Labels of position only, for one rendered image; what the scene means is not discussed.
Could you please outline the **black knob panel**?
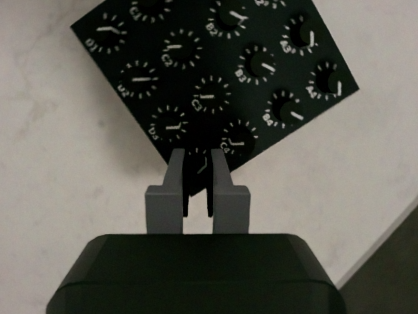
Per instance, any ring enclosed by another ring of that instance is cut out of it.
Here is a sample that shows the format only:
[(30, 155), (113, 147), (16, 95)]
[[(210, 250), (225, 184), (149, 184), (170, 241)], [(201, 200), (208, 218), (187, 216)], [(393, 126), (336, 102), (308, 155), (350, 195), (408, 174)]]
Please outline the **black knob panel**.
[(312, 0), (104, 0), (68, 28), (165, 163), (189, 149), (191, 198), (207, 149), (231, 173), (359, 89)]

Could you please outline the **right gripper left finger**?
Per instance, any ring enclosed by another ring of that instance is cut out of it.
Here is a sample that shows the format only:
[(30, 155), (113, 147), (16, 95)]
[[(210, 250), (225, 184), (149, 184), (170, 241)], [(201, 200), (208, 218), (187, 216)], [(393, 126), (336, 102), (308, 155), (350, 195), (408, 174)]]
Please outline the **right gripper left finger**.
[(144, 197), (146, 234), (183, 234), (189, 205), (189, 149), (173, 149), (162, 185), (149, 185)]

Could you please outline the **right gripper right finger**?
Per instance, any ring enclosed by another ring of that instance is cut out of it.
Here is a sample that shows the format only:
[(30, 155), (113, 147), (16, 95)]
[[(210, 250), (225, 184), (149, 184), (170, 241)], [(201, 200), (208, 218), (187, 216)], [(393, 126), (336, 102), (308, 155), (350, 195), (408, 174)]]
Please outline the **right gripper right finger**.
[(212, 234), (249, 233), (251, 193), (233, 184), (222, 149), (207, 149), (206, 192)]

